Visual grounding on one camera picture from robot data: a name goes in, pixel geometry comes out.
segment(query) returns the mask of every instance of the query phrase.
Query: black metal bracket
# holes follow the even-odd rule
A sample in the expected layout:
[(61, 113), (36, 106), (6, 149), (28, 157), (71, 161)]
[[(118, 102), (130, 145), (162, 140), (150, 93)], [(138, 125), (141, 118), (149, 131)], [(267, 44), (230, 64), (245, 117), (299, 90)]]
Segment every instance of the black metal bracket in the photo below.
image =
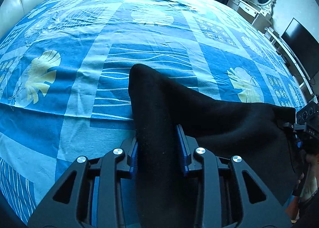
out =
[(284, 123), (283, 128), (293, 131), (301, 140), (315, 139), (319, 141), (319, 131), (310, 124)]
[(124, 228), (121, 178), (131, 178), (136, 169), (136, 138), (102, 158), (78, 157), (40, 202), (28, 221), (29, 228), (94, 228), (92, 199), (99, 176), (97, 227)]
[(275, 196), (240, 156), (215, 156), (176, 128), (181, 168), (186, 177), (198, 178), (198, 228), (291, 227)]

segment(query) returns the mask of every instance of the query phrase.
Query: tv screen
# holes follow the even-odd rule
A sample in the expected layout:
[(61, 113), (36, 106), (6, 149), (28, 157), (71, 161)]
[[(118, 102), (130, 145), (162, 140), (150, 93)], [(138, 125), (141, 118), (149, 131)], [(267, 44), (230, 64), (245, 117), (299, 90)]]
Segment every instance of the tv screen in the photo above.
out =
[(306, 73), (313, 78), (319, 71), (319, 43), (295, 18), (281, 38), (295, 53)]

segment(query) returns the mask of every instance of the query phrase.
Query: blue bedspread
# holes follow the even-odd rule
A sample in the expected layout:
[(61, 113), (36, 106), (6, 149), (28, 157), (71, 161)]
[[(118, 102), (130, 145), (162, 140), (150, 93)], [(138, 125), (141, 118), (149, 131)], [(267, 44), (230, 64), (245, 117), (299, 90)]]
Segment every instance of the blue bedspread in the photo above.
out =
[(77, 156), (134, 135), (135, 63), (214, 99), (304, 106), (267, 39), (213, 0), (48, 0), (0, 58), (0, 189), (25, 223)]

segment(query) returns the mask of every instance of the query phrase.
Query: drawer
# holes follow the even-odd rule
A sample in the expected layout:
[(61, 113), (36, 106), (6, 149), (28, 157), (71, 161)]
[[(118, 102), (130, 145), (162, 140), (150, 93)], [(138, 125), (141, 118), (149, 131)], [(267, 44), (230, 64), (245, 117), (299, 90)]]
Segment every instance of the drawer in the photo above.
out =
[(267, 16), (267, 12), (266, 12), (265, 10), (262, 10), (262, 9), (261, 9), (261, 10), (260, 10), (260, 13), (261, 13), (263, 16), (265, 16), (265, 17)]
[(250, 8), (249, 6), (245, 5), (244, 3), (240, 2), (239, 7), (243, 9), (247, 14), (255, 17), (257, 15), (257, 12)]
[(239, 5), (239, 0), (230, 0), (230, 1), (232, 1), (236, 5)]
[(230, 7), (230, 8), (232, 8), (232, 9), (235, 10), (235, 11), (236, 11), (237, 8), (238, 8), (238, 5), (237, 5), (237, 4), (234, 4), (234, 3), (232, 2), (232, 0), (229, 0), (229, 1), (228, 1), (227, 6)]

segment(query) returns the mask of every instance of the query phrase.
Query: black fabric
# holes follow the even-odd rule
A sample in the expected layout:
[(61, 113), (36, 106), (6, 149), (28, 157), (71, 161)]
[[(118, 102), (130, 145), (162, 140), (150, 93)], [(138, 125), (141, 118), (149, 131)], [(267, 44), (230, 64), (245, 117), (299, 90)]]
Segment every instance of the black fabric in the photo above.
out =
[(317, 192), (311, 205), (302, 213), (302, 217), (294, 224), (293, 228), (318, 228), (319, 227), (319, 193)]
[(1, 228), (27, 228), (13, 211), (0, 191), (0, 227)]
[(214, 100), (154, 69), (136, 64), (129, 95), (138, 146), (137, 200), (143, 228), (192, 227), (196, 182), (182, 177), (173, 126), (217, 156), (240, 155), (281, 204), (301, 175), (291, 137), (277, 121), (295, 122), (295, 109), (264, 103)]
[(298, 208), (299, 208), (299, 217), (300, 218), (302, 218), (305, 215), (305, 213), (309, 210), (310, 206), (313, 204), (313, 202), (316, 198), (317, 192), (318, 192), (318, 189), (315, 192), (315, 194), (310, 199), (308, 199), (306, 202), (299, 202)]

